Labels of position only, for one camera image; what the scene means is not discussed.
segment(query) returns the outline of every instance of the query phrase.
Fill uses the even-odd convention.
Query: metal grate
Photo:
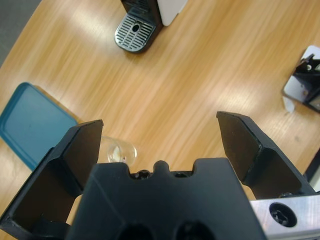
[[[127,14],[115,31],[115,42],[127,51],[138,52],[146,45],[155,28]]]

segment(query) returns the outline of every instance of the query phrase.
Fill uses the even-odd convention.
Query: clear glass
[[[132,165],[137,158],[136,148],[129,142],[109,136],[102,136],[99,163],[126,163]]]

